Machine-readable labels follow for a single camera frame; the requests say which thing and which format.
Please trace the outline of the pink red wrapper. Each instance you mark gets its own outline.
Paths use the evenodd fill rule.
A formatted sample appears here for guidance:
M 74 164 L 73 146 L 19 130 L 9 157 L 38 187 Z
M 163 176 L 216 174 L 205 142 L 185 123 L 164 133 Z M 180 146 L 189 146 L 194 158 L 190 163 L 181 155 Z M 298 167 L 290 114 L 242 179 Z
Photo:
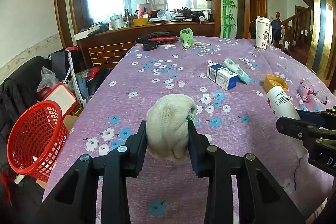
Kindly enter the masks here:
M 303 102 L 310 102 L 310 94 L 314 93 L 314 85 L 307 79 L 303 79 L 298 88 L 297 92 Z

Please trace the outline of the white plastic bottle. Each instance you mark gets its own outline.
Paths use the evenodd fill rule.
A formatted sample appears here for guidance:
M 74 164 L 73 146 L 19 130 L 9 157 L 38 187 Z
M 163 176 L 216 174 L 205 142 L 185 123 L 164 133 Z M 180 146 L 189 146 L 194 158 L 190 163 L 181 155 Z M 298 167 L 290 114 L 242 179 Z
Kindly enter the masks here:
M 274 86 L 270 89 L 267 93 L 267 102 L 277 120 L 281 117 L 301 120 L 297 110 L 282 87 Z

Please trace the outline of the yellow plastic lid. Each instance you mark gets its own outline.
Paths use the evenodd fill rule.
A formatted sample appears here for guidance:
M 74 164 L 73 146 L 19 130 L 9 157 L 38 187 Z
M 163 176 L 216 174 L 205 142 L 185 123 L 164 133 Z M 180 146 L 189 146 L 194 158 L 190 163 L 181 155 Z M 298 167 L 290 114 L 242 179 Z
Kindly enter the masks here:
M 264 79 L 264 90 L 266 93 L 268 93 L 273 87 L 280 86 L 284 92 L 288 91 L 288 85 L 287 83 L 278 76 L 267 74 Z

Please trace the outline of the blue white medicine box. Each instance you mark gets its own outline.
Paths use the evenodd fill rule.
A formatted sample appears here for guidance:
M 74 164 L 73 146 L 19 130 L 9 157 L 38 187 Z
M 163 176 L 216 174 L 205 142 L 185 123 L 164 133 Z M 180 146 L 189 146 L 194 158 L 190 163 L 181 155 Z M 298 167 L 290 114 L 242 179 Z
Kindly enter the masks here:
M 224 90 L 235 88 L 238 80 L 236 73 L 218 63 L 208 65 L 207 77 Z

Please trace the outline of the teal cartoon tissue pack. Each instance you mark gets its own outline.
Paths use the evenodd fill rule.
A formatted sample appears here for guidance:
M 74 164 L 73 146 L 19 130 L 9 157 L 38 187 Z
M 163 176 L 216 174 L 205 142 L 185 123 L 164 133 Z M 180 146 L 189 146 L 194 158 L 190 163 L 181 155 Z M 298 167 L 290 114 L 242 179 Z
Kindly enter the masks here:
M 230 71 L 232 71 L 233 73 L 236 73 L 241 82 L 247 85 L 250 83 L 250 80 L 251 80 L 250 77 L 244 72 L 244 70 L 240 67 L 240 65 L 236 64 L 233 60 L 226 57 L 226 59 L 224 60 L 224 65 Z

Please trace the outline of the white sock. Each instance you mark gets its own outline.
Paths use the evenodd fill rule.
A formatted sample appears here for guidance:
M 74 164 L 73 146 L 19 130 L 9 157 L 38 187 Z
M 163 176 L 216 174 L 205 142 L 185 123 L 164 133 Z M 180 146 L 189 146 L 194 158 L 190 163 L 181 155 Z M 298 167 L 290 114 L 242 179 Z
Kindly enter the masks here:
M 146 114 L 147 150 L 159 160 L 187 159 L 189 121 L 195 119 L 197 105 L 184 94 L 169 94 L 155 102 Z

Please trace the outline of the cardboard box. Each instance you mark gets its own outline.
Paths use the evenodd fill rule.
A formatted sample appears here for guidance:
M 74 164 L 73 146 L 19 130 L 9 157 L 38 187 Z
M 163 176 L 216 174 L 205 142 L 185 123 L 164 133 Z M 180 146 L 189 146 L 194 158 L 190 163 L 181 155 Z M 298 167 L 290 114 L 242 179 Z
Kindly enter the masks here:
M 51 159 L 54 159 L 53 166 L 51 167 L 51 170 L 53 170 L 56 166 L 56 156 L 59 154 L 59 151 L 62 149 L 64 142 L 68 138 L 69 134 L 73 132 L 73 127 L 75 122 L 77 121 L 78 117 L 67 115 L 61 125 L 59 131 L 56 133 L 56 139 L 54 147 L 52 148 L 52 153 L 54 153 L 54 156 L 51 156 Z

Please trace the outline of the wooden stair railing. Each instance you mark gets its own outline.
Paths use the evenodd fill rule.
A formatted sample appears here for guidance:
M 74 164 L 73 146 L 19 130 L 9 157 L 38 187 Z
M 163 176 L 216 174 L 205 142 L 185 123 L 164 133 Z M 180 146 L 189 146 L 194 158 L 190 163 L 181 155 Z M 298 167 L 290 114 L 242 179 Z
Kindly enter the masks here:
M 295 6 L 295 14 L 283 21 L 276 12 L 275 23 L 280 24 L 280 38 L 273 38 L 272 44 L 284 51 L 307 50 L 311 43 L 311 8 Z

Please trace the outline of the red framed white board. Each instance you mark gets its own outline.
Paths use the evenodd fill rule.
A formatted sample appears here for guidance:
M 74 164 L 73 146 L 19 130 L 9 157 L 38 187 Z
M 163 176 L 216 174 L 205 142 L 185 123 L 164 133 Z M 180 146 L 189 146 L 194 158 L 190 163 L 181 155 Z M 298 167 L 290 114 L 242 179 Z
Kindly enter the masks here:
M 47 94 L 45 101 L 56 102 L 61 108 L 63 118 L 78 105 L 74 94 L 63 83 L 56 84 Z

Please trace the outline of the white cartoon paper cup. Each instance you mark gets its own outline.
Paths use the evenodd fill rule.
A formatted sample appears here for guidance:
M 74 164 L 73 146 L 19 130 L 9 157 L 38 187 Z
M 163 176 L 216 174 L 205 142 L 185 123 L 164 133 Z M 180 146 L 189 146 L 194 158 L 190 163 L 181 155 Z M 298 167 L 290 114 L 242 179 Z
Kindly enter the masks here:
M 265 50 L 272 42 L 272 26 L 268 18 L 258 16 L 256 18 L 256 39 L 255 46 Z

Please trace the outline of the black leather sofa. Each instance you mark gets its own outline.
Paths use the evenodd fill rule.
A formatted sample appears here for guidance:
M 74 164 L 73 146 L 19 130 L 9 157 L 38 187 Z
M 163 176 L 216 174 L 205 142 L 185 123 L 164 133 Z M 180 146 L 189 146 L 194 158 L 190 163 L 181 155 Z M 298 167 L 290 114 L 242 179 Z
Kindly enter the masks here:
M 16 69 L 1 84 L 1 138 L 7 140 L 18 118 L 38 102 L 37 87 L 42 68 L 51 69 L 51 62 L 36 56 Z

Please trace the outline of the clear plastic bag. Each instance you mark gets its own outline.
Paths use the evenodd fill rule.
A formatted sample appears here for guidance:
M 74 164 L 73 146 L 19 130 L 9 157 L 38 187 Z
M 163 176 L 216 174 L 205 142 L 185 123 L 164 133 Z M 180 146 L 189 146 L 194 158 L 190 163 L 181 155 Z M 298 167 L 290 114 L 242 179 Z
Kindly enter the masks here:
M 59 83 L 59 79 L 56 77 L 56 74 L 42 66 L 41 69 L 41 81 L 37 87 L 37 92 L 40 92 L 44 88 L 53 88 L 56 84 Z

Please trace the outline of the green cloth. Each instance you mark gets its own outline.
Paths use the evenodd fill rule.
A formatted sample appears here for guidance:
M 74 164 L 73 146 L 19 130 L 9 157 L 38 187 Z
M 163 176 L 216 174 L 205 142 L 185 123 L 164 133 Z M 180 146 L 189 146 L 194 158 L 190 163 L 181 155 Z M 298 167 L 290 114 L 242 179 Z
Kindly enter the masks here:
M 196 42 L 191 28 L 184 28 L 181 30 L 179 33 L 179 39 L 183 43 L 184 49 L 189 49 Z

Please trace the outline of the black key fob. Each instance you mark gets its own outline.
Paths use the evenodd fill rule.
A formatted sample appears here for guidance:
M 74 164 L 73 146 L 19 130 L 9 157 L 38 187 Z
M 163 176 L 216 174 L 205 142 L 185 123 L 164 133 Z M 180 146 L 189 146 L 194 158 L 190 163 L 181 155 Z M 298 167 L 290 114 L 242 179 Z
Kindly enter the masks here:
M 152 51 L 158 47 L 156 42 L 143 42 L 142 48 L 144 51 Z

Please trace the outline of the purple frame eyeglasses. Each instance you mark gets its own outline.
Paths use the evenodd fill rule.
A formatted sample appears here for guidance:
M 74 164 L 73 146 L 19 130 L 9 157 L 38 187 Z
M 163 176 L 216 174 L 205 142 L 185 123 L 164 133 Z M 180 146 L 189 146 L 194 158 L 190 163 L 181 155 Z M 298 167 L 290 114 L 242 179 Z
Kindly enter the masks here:
M 327 104 L 327 95 L 323 90 L 318 90 L 317 87 L 314 85 L 314 93 L 311 94 L 315 96 L 318 102 L 322 104 Z

